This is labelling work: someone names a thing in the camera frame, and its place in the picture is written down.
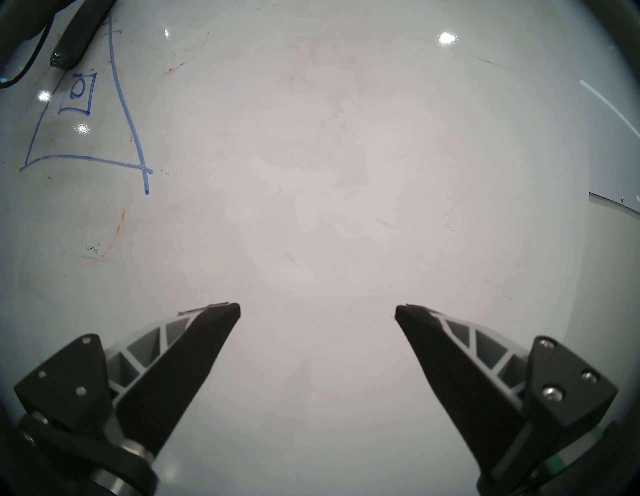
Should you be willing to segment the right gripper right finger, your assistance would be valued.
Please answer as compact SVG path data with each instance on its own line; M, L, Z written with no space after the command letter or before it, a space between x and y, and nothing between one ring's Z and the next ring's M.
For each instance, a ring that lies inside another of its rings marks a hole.
M397 306L395 321L479 467L479 495L562 494L597 460L619 388L560 340L525 349L420 305Z

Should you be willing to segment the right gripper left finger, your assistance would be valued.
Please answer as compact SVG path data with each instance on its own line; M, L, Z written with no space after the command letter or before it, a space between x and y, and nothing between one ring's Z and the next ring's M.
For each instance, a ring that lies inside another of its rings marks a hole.
M36 366L13 388L13 495L155 495L155 459L240 317L207 305L109 348L86 333Z

